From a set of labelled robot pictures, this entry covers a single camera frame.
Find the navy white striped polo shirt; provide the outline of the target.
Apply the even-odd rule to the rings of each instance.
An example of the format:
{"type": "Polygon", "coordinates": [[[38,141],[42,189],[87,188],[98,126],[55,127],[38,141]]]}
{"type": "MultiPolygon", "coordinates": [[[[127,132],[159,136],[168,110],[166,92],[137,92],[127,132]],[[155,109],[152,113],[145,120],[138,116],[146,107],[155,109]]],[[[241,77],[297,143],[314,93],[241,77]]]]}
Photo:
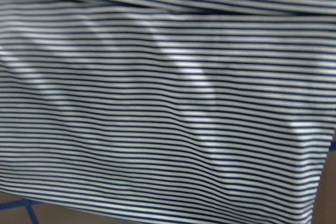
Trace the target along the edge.
{"type": "Polygon", "coordinates": [[[310,223],[335,0],[1,0],[1,191],[137,223],[310,223]]]}

